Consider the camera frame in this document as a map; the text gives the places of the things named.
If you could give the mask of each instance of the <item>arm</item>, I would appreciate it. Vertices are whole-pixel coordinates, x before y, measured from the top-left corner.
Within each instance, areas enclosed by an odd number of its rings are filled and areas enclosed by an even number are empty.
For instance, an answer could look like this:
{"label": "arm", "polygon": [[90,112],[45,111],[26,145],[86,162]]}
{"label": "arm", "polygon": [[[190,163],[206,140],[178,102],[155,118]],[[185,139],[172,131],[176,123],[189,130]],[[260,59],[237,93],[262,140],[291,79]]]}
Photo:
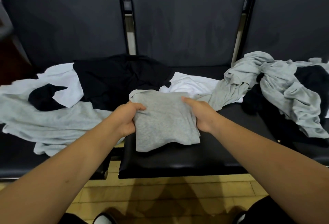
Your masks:
{"label": "arm", "polygon": [[211,133],[297,223],[327,223],[329,169],[183,97],[200,130]]}
{"label": "arm", "polygon": [[71,145],[0,191],[2,223],[58,223],[121,137],[135,132],[138,103],[119,106]]}

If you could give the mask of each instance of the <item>folded gray t-shirt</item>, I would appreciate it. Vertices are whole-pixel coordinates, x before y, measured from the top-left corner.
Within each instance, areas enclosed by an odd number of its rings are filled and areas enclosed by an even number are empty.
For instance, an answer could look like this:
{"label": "folded gray t-shirt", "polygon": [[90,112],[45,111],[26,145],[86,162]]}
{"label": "folded gray t-shirt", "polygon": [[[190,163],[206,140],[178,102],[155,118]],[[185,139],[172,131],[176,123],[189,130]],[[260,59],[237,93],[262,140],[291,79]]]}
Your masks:
{"label": "folded gray t-shirt", "polygon": [[187,92],[162,93],[155,90],[133,90],[129,100],[142,103],[146,110],[134,117],[136,126],[136,151],[148,152],[167,143],[184,145],[200,143],[196,117],[181,96]]}

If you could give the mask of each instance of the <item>black backrest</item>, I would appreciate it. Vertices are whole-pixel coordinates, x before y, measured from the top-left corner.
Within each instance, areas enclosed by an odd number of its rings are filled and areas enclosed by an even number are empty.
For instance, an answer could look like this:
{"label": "black backrest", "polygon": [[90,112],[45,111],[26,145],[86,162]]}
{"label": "black backrest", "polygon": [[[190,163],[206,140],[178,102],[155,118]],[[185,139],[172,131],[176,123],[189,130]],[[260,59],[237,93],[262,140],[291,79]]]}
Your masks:
{"label": "black backrest", "polygon": [[255,0],[241,56],[260,50],[276,60],[328,61],[328,16],[329,0]]}
{"label": "black backrest", "polygon": [[136,49],[169,66],[230,65],[244,0],[132,0]]}
{"label": "black backrest", "polygon": [[120,0],[2,0],[39,68],[126,53]]}

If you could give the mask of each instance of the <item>pile of clothes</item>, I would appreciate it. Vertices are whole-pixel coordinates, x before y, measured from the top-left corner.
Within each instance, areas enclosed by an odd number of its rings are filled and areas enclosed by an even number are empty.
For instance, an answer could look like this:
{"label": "pile of clothes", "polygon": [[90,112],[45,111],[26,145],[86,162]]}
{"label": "pile of clothes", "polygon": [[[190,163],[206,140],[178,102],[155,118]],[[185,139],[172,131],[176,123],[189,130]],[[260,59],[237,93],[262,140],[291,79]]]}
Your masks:
{"label": "pile of clothes", "polygon": [[136,150],[148,152],[170,142],[200,143],[196,118],[180,100],[187,96],[216,111],[242,103],[274,132],[327,147],[328,72],[319,58],[281,61],[264,52],[246,54],[220,81],[175,72],[146,56],[78,60],[0,86],[0,122],[4,133],[35,142],[36,154],[52,156],[130,100],[147,107],[134,122]]}

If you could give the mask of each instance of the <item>right hand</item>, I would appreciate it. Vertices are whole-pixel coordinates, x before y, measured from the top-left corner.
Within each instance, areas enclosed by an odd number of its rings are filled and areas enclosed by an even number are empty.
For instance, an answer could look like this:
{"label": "right hand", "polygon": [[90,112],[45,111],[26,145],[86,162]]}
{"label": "right hand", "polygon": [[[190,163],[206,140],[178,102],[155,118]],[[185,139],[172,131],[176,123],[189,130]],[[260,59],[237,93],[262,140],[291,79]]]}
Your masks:
{"label": "right hand", "polygon": [[198,129],[211,133],[215,127],[218,113],[204,101],[197,101],[184,96],[182,96],[182,101],[191,106],[196,116],[196,126]]}

